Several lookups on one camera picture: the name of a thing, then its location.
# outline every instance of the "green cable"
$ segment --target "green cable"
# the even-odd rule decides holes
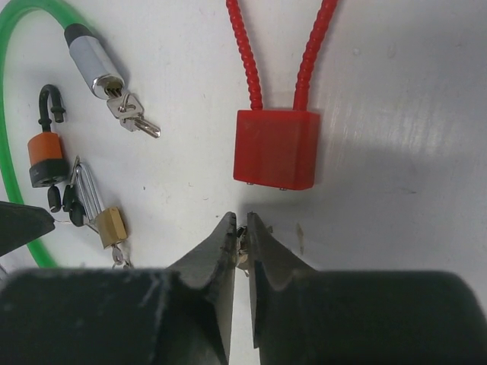
[[[3,76],[8,41],[18,21],[34,10],[50,13],[61,27],[66,28],[73,23],[87,22],[70,5],[60,0],[11,0],[0,13],[0,170],[2,172],[8,200],[23,204],[21,190],[15,176],[14,164],[8,146],[7,126],[5,124],[5,93]],[[56,262],[47,251],[42,240],[34,240],[27,244],[30,254],[41,268],[55,268]]]

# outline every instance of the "red cable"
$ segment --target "red cable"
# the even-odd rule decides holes
[[[245,31],[244,20],[240,13],[238,0],[227,0],[228,15],[234,28],[235,39],[237,40],[238,52],[242,57],[247,84],[250,93],[250,108],[252,110],[262,110],[262,93],[260,91],[259,72],[257,71],[256,62],[253,59],[252,49],[250,48],[249,38]]]
[[[317,60],[321,43],[325,39],[326,31],[333,12],[335,11],[338,0],[323,0],[321,8],[318,11],[317,19],[314,21],[313,30],[310,34],[310,40],[306,45],[303,54],[303,61],[298,72],[298,82],[294,92],[293,110],[306,110],[307,100],[310,93],[310,81],[313,74],[314,63]]]

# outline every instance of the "orange and black padlock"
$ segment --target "orange and black padlock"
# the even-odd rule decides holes
[[[48,191],[49,207],[55,213],[60,209],[59,190],[54,185],[68,179],[69,164],[62,153],[59,136],[51,132],[49,118],[48,100],[51,96],[53,107],[51,112],[57,123],[64,122],[64,108],[61,104],[61,94],[57,87],[46,85],[39,95],[39,124],[42,126],[42,133],[32,138],[27,147],[30,158],[30,181],[34,188],[50,187]]]

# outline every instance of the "silver lock cylinder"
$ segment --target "silver lock cylinder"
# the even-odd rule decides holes
[[[95,97],[108,100],[122,96],[125,82],[100,41],[82,24],[66,27],[69,54]]]

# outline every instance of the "white surface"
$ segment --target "white surface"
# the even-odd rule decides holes
[[[242,221],[254,210],[296,253],[299,223],[304,259],[318,268],[454,271],[487,306],[487,2],[342,3],[314,75],[323,145],[307,192],[232,180],[236,111],[249,101],[224,2],[72,3],[162,136],[119,127],[84,84],[58,24],[31,14],[6,68],[8,130],[27,203],[46,206],[46,192],[30,187],[27,141],[39,131],[37,94],[49,82],[68,110],[56,126],[67,154],[90,164],[105,205],[124,210],[138,267],[169,265],[226,211]],[[289,107],[320,0],[242,3],[264,103]],[[64,265],[110,263],[89,230],[62,226],[45,241]],[[240,272],[236,285],[231,362],[257,363]]]

